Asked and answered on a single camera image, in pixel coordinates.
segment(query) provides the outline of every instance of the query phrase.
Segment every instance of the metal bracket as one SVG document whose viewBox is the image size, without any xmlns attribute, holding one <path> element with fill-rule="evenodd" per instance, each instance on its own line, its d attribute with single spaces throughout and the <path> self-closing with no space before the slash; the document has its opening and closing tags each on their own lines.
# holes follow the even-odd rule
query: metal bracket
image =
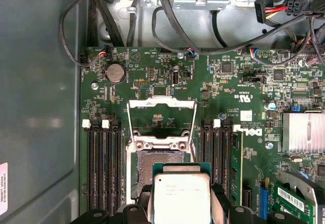
<svg viewBox="0 0 325 224">
<path fill-rule="evenodd" d="M 131 141 L 135 142 L 133 136 L 132 123 L 131 123 L 130 109 L 136 107 L 155 107 L 158 104 L 167 104 L 169 107 L 194 109 L 191 131 L 187 140 L 187 142 L 190 143 L 192 140 L 193 127 L 194 127 L 194 121 L 197 113 L 198 104 L 196 103 L 196 101 L 179 101 L 176 98 L 173 98 L 171 96 L 153 96 L 146 100 L 131 100 L 127 103 L 126 108 L 127 108 L 128 123 L 130 127 Z"/>
</svg>

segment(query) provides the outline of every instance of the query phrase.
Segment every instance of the wire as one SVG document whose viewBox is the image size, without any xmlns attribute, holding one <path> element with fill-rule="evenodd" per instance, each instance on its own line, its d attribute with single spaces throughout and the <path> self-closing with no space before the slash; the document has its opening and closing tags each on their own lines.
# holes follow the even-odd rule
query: wire
<svg viewBox="0 0 325 224">
<path fill-rule="evenodd" d="M 297 59 L 297 57 L 300 55 L 300 53 L 306 48 L 306 45 L 308 43 L 308 38 L 310 36 L 310 30 L 308 30 L 308 32 L 306 33 L 306 36 L 304 38 L 304 41 L 302 43 L 302 45 L 300 46 L 299 50 L 293 55 L 293 57 L 287 59 L 287 60 L 284 60 L 282 62 L 278 62 L 278 63 L 266 63 L 258 58 L 253 58 L 253 60 L 255 60 L 256 62 L 260 63 L 260 64 L 263 64 L 265 66 L 283 66 L 285 64 L 288 64 L 292 61 L 295 61 Z"/>
<path fill-rule="evenodd" d="M 246 47 L 249 47 L 251 45 L 254 45 L 254 44 L 257 44 L 265 39 L 267 39 L 268 37 L 276 34 L 277 32 L 293 25 L 293 24 L 296 24 L 296 23 L 299 23 L 301 21 L 304 21 L 306 20 L 306 16 L 305 15 L 300 15 L 294 19 L 291 19 L 290 21 L 288 22 L 285 22 L 284 24 L 281 24 L 279 25 L 278 27 L 272 29 L 271 31 L 261 35 L 261 36 L 258 36 L 254 39 L 251 39 L 251 40 L 248 40 L 246 42 L 243 42 L 243 43 L 240 43 L 240 44 L 237 44 L 237 45 L 233 45 L 233 46 L 229 46 L 227 48 L 220 48 L 220 49 L 202 49 L 201 50 L 201 54 L 205 54 L 205 55 L 218 55 L 218 54 L 224 54 L 224 53 L 227 53 L 227 52 L 230 52 L 230 51 L 233 51 L 233 50 L 239 50 L 239 49 L 242 49 L 242 48 L 246 48 Z"/>
<path fill-rule="evenodd" d="M 157 36 L 157 33 L 156 33 L 156 23 L 157 23 L 157 12 L 163 10 L 162 7 L 157 7 L 156 9 L 153 10 L 153 13 L 152 13 L 152 21 L 151 21 L 151 32 L 152 32 L 152 36 L 153 38 L 155 39 L 155 41 L 163 48 L 167 49 L 167 50 L 170 50 L 170 51 L 173 51 L 173 52 L 179 52 L 179 53 L 187 53 L 187 50 L 181 50 L 181 49 L 174 49 L 174 48 L 171 48 L 171 47 L 168 47 L 167 45 L 165 45 L 161 40 L 160 38 Z"/>
<path fill-rule="evenodd" d="M 267 16 L 266 19 L 270 19 L 270 18 L 274 17 L 276 14 L 279 14 L 280 12 L 281 12 L 281 11 L 279 11 L 279 12 L 274 12 L 274 13 L 270 14 L 269 16 Z"/>
<path fill-rule="evenodd" d="M 59 22 L 59 36 L 60 39 L 62 41 L 63 47 L 68 55 L 68 57 L 70 58 L 71 61 L 73 61 L 76 65 L 83 67 L 83 68 L 88 68 L 90 66 L 92 66 L 98 59 L 99 56 L 96 56 L 90 63 L 88 64 L 83 64 L 80 63 L 79 61 L 77 61 L 74 56 L 71 54 L 71 51 L 68 47 L 67 44 L 67 40 L 66 37 L 64 35 L 64 19 L 66 18 L 67 14 L 77 5 L 79 5 L 83 0 L 75 0 L 75 2 L 72 3 L 72 5 L 70 5 L 62 14 L 60 17 L 60 22 Z"/>
<path fill-rule="evenodd" d="M 221 35 L 219 33 L 218 23 L 217 23 L 218 13 L 219 13 L 219 11 L 212 12 L 212 29 L 213 29 L 214 35 L 215 35 L 216 39 L 218 40 L 218 42 L 220 43 L 220 45 L 225 48 L 225 47 L 228 47 L 228 45 L 226 44 L 226 42 L 223 40 L 223 38 L 221 37 Z"/>
<path fill-rule="evenodd" d="M 161 11 L 161 10 L 163 10 L 163 8 L 158 7 L 153 11 L 153 14 L 152 14 L 151 31 L 152 31 L 153 37 L 155 38 L 156 42 L 160 46 L 162 46 L 163 48 L 168 49 L 168 50 L 173 51 L 173 52 L 183 52 L 184 53 L 184 50 L 173 49 L 171 47 L 168 47 L 167 45 L 165 45 L 158 38 L 158 36 L 157 36 L 157 34 L 155 32 L 155 29 L 156 29 L 156 23 L 157 23 L 157 12 Z M 254 39 L 248 40 L 246 42 L 243 42 L 243 43 L 240 43 L 240 44 L 237 44 L 237 45 L 232 45 L 232 46 L 229 46 L 229 47 L 226 47 L 226 48 L 218 48 L 218 49 L 216 49 L 216 48 L 200 49 L 199 51 L 196 50 L 196 53 L 199 53 L 199 54 L 202 54 L 202 55 L 219 55 L 219 54 L 228 53 L 228 52 L 233 51 L 233 50 L 243 49 L 243 48 L 249 47 L 251 45 L 257 44 L 257 43 L 267 39 L 268 37 L 276 34 L 277 32 L 279 32 L 279 31 L 281 31 L 281 30 L 283 30 L 283 29 L 285 29 L 285 28 L 287 28 L 287 27 L 289 27 L 289 26 L 291 26 L 293 24 L 304 21 L 304 20 L 306 20 L 306 18 L 307 17 L 305 15 L 300 15 L 298 17 L 295 17 L 294 19 L 291 19 L 288 22 L 285 22 L 284 24 L 279 25 L 278 27 L 272 29 L 271 31 L 269 31 L 269 32 L 267 32 L 267 33 L 265 33 L 265 34 L 263 34 L 261 36 L 258 36 L 258 37 L 254 38 Z"/>
<path fill-rule="evenodd" d="M 164 12 L 169 20 L 174 31 L 182 38 L 182 40 L 189 46 L 192 47 L 197 53 L 200 53 L 200 48 L 187 36 L 184 29 L 179 24 L 175 13 L 173 11 L 170 0 L 160 0 Z"/>
<path fill-rule="evenodd" d="M 325 62 L 324 62 L 324 60 L 323 60 L 323 58 L 322 58 L 322 56 L 320 54 L 318 45 L 317 45 L 317 40 L 316 40 L 316 36 L 315 36 L 315 32 L 314 32 L 314 17 L 309 18 L 309 28 L 310 28 L 310 33 L 311 33 L 311 43 L 314 46 L 314 49 L 315 49 L 315 52 L 317 54 L 319 63 L 325 64 Z"/>
<path fill-rule="evenodd" d="M 279 12 L 279 11 L 284 11 L 286 9 L 288 9 L 288 7 L 269 8 L 265 10 L 265 13 Z"/>
<path fill-rule="evenodd" d="M 322 37 L 322 35 L 323 35 L 324 32 L 325 32 L 325 23 L 323 23 L 323 25 L 320 26 L 320 27 L 317 29 L 316 33 L 315 33 L 316 41 L 317 41 L 319 44 L 321 44 L 321 37 Z"/>
<path fill-rule="evenodd" d="M 107 8 L 107 2 L 105 0 L 95 0 L 98 10 L 101 13 L 103 21 L 105 23 L 108 34 L 110 35 L 113 46 L 115 47 L 124 47 L 123 39 L 118 30 L 116 22 Z"/>
<path fill-rule="evenodd" d="M 140 0 L 133 0 L 131 7 L 137 7 Z M 137 15 L 135 13 L 130 13 L 130 23 L 129 23 L 129 30 L 126 39 L 126 46 L 130 47 L 133 46 L 134 35 L 136 32 L 136 19 Z"/>
</svg>

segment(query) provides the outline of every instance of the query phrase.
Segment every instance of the chip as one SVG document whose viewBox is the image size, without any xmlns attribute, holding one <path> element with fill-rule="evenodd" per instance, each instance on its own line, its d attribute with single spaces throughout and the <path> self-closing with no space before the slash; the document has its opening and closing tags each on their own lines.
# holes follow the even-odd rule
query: chip
<svg viewBox="0 0 325 224">
<path fill-rule="evenodd" d="M 203 97 L 204 99 L 208 99 L 208 98 L 210 98 L 210 92 L 209 92 L 209 91 L 203 91 L 203 92 L 202 92 L 202 97 Z"/>
<path fill-rule="evenodd" d="M 321 89 L 320 88 L 314 88 L 314 95 L 315 96 L 321 96 Z"/>
<path fill-rule="evenodd" d="M 283 81 L 284 80 L 284 70 L 274 70 L 273 81 Z"/>
<path fill-rule="evenodd" d="M 232 73 L 233 65 L 230 62 L 221 63 L 221 72 L 222 73 Z"/>
<path fill-rule="evenodd" d="M 318 177 L 325 177 L 325 165 L 318 165 L 317 166 L 317 176 Z"/>
</svg>

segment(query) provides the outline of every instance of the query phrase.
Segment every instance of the capacitor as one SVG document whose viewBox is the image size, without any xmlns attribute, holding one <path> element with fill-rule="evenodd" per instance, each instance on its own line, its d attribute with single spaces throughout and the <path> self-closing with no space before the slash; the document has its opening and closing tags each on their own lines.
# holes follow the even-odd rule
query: capacitor
<svg viewBox="0 0 325 224">
<path fill-rule="evenodd" d="M 227 119 L 227 114 L 221 112 L 221 113 L 218 114 L 218 117 L 219 117 L 220 120 L 226 120 Z"/>
<path fill-rule="evenodd" d="M 276 105 L 274 102 L 267 102 L 267 103 L 265 103 L 264 108 L 267 111 L 274 111 L 276 109 Z"/>
</svg>

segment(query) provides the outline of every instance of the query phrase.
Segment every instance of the heatsink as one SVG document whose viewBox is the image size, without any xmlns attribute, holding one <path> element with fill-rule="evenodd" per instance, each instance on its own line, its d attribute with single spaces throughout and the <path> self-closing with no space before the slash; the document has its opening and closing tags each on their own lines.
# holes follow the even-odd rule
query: heatsink
<svg viewBox="0 0 325 224">
<path fill-rule="evenodd" d="M 289 152 L 325 151 L 325 114 L 284 113 L 283 150 Z"/>
</svg>

